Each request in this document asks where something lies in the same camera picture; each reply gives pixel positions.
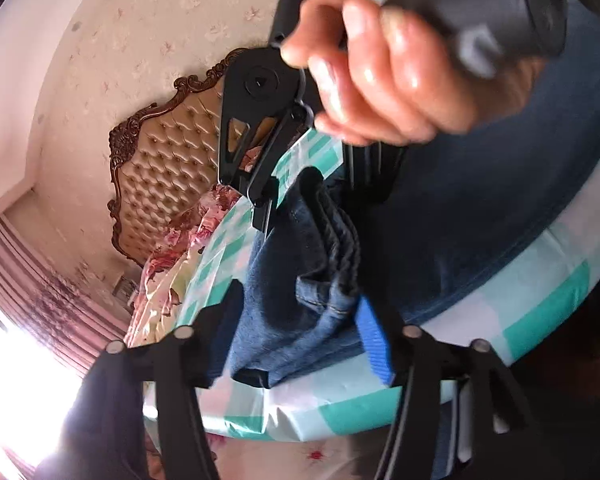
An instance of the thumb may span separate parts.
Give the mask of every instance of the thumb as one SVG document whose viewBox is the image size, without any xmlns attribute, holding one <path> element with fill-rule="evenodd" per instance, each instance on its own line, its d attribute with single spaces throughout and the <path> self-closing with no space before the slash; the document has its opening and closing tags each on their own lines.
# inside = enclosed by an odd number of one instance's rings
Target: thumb
<svg viewBox="0 0 600 480">
<path fill-rule="evenodd" d="M 296 30 L 280 49 L 289 66 L 306 68 L 308 59 L 325 48 L 337 47 L 344 33 L 342 4 L 345 0 L 305 0 Z"/>
</svg>

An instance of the bright window light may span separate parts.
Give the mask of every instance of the bright window light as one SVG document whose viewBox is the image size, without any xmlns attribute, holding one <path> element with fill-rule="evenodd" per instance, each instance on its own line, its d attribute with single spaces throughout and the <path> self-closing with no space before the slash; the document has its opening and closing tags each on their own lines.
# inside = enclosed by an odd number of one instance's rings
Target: bright window light
<svg viewBox="0 0 600 480">
<path fill-rule="evenodd" d="M 8 328 L 0 328 L 0 448 L 9 447 L 37 466 L 58 445 L 80 377 L 56 361 L 51 350 L 0 318 Z"/>
</svg>

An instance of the pink curtain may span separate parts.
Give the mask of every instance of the pink curtain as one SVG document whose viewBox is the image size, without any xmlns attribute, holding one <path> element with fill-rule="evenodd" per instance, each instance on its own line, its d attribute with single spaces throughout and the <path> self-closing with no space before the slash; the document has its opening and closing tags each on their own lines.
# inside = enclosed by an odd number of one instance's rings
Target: pink curtain
<svg viewBox="0 0 600 480">
<path fill-rule="evenodd" d="M 0 310 L 80 376 L 107 342 L 125 336 L 129 322 L 110 314 L 56 272 L 4 216 L 0 216 Z"/>
</svg>

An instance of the folded denim garment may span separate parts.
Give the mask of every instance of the folded denim garment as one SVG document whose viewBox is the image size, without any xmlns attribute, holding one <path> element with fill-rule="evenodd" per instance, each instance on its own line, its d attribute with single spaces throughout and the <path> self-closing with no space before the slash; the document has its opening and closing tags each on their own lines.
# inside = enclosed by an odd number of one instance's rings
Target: folded denim garment
<svg viewBox="0 0 600 480">
<path fill-rule="evenodd" d="M 238 380 L 273 386 L 362 352 L 360 291 L 405 322 L 431 319 L 557 218 L 600 159 L 600 18 L 570 0 L 569 20 L 564 54 L 520 114 L 410 147 L 384 203 L 300 174 L 251 254 L 229 357 Z"/>
</svg>

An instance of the wallpaper flower pattern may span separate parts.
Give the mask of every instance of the wallpaper flower pattern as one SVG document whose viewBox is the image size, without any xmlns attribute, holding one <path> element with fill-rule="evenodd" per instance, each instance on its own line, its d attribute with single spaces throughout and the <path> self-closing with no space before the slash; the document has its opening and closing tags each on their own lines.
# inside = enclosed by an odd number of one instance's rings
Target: wallpaper flower pattern
<svg viewBox="0 0 600 480">
<path fill-rule="evenodd" d="M 59 82 L 43 88 L 54 97 L 37 110 L 45 140 L 34 198 L 94 286 L 111 290 L 129 265 L 110 243 L 110 129 L 171 98 L 177 77 L 204 76 L 230 50 L 264 44 L 276 3 L 100 0 L 70 24 L 72 50 L 53 62 Z"/>
</svg>

